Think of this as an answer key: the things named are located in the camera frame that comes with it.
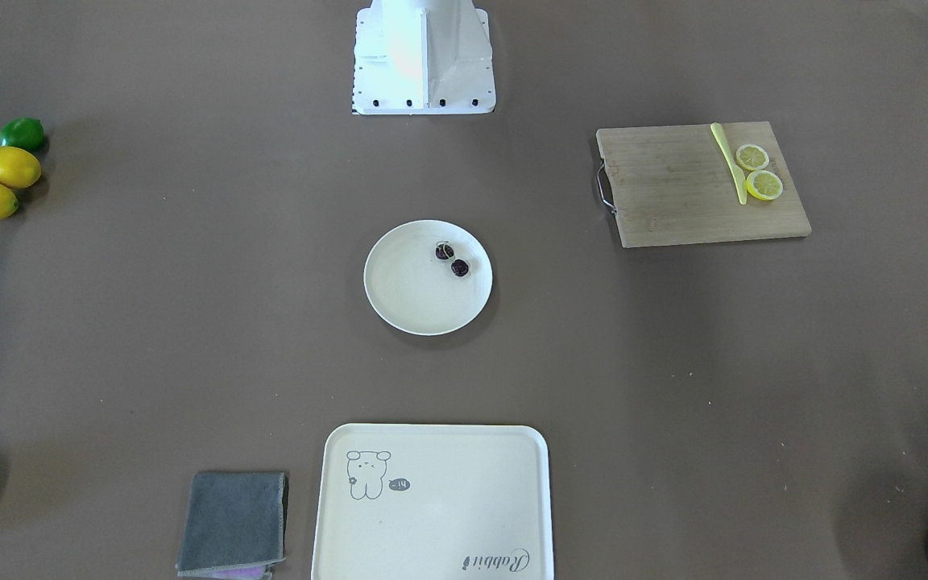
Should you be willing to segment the cream round plate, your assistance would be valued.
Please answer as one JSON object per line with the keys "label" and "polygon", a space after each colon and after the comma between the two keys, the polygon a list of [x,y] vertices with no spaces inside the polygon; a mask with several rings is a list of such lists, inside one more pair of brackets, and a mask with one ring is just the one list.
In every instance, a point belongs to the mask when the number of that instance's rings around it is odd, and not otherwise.
{"label": "cream round plate", "polygon": [[[438,260],[436,243],[448,241],[469,264],[457,278]],[[416,220],[388,231],[375,243],[363,268],[371,307],[390,326],[415,335],[453,333],[471,323],[492,293],[492,261],[466,229],[441,220]]]}

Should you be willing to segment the cream rabbit tray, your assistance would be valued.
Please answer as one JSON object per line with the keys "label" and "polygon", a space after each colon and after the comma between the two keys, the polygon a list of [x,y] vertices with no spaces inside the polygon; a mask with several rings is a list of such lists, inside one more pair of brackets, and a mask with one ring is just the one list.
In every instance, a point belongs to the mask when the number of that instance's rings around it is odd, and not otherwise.
{"label": "cream rabbit tray", "polygon": [[342,425],[313,579],[553,579],[549,449],[520,425]]}

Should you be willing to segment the bamboo cutting board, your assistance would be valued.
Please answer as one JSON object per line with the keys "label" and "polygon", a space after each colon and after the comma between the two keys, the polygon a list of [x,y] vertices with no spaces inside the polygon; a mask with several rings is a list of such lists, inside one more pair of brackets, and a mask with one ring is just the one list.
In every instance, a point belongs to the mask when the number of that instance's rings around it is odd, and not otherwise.
{"label": "bamboo cutting board", "polygon": [[725,122],[729,146],[763,147],[783,180],[776,201],[741,205],[729,166],[707,124],[601,128],[597,173],[622,247],[795,238],[813,231],[770,122]]}

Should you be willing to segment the yellow plastic knife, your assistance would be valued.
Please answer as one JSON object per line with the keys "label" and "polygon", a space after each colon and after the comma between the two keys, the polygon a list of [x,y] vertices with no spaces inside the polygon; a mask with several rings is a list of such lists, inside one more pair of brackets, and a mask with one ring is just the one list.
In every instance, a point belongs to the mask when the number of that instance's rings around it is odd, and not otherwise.
{"label": "yellow plastic knife", "polygon": [[733,154],[726,131],[719,122],[711,122],[708,127],[710,127],[711,135],[714,137],[715,143],[717,143],[719,151],[721,151],[726,162],[733,180],[738,202],[741,205],[746,205],[748,203],[748,191],[745,188],[745,172],[735,161],[735,155]]}

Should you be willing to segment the lemon slice upper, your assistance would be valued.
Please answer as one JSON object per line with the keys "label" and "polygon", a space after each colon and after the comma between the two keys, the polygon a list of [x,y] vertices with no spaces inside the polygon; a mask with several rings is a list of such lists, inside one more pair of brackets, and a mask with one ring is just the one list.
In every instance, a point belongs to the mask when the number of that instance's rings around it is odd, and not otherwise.
{"label": "lemon slice upper", "polygon": [[736,148],[734,161],[745,172],[754,172],[769,168],[770,155],[759,144],[745,143]]}

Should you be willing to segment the lemon slice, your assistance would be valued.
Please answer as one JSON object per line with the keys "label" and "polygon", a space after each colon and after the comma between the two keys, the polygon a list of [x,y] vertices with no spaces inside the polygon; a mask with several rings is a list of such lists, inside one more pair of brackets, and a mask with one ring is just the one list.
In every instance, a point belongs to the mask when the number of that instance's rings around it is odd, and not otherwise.
{"label": "lemon slice", "polygon": [[759,201],[776,201],[785,191],[783,180],[776,173],[765,169],[748,173],[744,187],[748,194]]}
{"label": "lemon slice", "polygon": [[770,155],[759,144],[745,143],[736,148],[734,161],[745,172],[754,172],[769,168]]}

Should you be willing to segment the lemon slice lower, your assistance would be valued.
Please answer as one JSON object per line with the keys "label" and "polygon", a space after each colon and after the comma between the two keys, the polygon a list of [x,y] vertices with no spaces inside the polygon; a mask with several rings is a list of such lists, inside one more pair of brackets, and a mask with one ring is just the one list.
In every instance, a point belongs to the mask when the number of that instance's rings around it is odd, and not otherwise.
{"label": "lemon slice lower", "polygon": [[785,191],[783,180],[776,173],[765,169],[748,173],[744,187],[748,194],[759,201],[776,201]]}

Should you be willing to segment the grey folded cloth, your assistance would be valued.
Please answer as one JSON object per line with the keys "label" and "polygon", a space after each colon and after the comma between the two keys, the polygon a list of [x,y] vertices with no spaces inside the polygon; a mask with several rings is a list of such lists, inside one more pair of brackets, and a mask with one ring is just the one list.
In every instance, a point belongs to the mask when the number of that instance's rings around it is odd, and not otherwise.
{"label": "grey folded cloth", "polygon": [[199,471],[192,478],[176,575],[271,579],[284,560],[283,471]]}

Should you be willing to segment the green lime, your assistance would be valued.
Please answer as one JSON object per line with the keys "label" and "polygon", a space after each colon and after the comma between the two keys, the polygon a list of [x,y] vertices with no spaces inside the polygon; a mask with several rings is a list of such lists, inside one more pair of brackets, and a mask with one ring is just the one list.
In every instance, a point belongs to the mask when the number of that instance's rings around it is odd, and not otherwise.
{"label": "green lime", "polygon": [[7,122],[0,129],[0,146],[22,148],[33,153],[47,140],[44,125],[38,118],[21,117]]}

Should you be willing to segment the yellow lemon far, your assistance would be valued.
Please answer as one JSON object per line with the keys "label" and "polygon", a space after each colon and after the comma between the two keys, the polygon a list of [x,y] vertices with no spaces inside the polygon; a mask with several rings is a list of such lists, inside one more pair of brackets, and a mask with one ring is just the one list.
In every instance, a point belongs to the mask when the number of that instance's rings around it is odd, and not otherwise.
{"label": "yellow lemon far", "polygon": [[42,176],[40,161],[27,150],[0,146],[0,184],[11,189],[26,189]]}

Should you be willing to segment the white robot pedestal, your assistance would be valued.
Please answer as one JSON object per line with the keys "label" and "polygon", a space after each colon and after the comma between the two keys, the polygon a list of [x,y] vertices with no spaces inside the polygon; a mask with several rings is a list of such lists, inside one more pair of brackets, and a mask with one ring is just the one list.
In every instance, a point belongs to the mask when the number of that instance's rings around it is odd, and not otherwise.
{"label": "white robot pedestal", "polygon": [[471,1],[373,1],[357,12],[353,114],[487,114],[495,106],[485,10]]}

